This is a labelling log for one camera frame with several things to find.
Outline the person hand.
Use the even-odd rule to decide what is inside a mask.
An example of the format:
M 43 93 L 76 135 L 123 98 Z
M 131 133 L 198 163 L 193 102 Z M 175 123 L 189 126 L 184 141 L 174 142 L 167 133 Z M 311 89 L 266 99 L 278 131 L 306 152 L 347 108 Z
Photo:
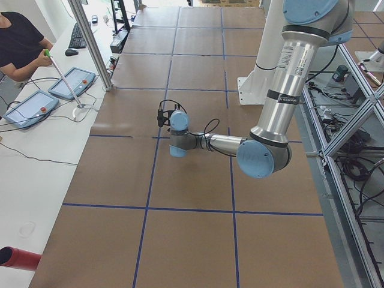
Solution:
M 36 60 L 39 67 L 48 67 L 52 65 L 50 57 L 46 56 L 44 52 L 41 52 Z

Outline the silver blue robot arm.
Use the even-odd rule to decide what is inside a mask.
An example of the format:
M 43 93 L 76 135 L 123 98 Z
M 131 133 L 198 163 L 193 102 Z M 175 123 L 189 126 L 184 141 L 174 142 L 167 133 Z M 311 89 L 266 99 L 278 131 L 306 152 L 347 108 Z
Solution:
M 189 117 L 170 115 L 170 154 L 184 157 L 197 148 L 236 157 L 248 176 L 265 178 L 285 168 L 291 159 L 286 132 L 300 102 L 312 61 L 322 46 L 347 42 L 352 35 L 354 1 L 283 1 L 277 14 L 283 21 L 283 45 L 274 67 L 262 113 L 248 137 L 191 133 Z

